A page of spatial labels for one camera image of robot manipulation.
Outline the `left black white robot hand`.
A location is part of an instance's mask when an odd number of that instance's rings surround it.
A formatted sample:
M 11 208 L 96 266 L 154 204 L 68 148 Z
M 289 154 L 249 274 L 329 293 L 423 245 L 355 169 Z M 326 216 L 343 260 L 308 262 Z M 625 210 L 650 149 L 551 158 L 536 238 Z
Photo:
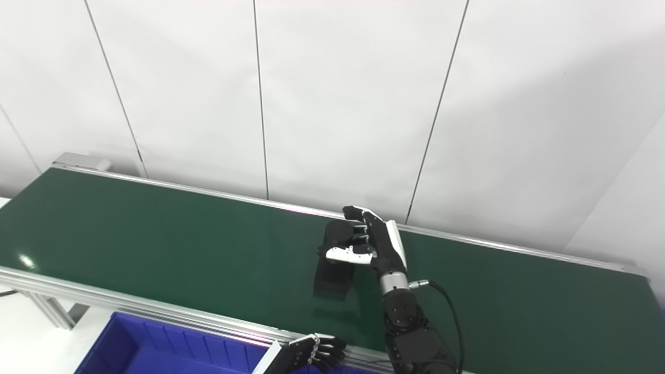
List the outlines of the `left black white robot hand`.
M 346 357 L 347 343 L 340 338 L 312 333 L 280 343 L 273 341 L 252 373 L 291 373 L 313 366 L 322 373 L 338 368 Z

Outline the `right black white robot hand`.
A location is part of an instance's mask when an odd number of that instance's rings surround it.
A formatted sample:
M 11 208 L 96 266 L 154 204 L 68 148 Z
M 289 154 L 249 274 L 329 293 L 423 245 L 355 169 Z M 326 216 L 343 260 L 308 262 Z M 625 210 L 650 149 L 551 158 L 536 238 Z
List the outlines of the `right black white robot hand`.
M 367 265 L 379 277 L 408 274 L 401 233 L 394 220 L 384 221 L 368 208 L 344 206 L 344 221 L 351 228 L 345 238 L 328 239 L 319 247 L 319 257 L 331 263 Z

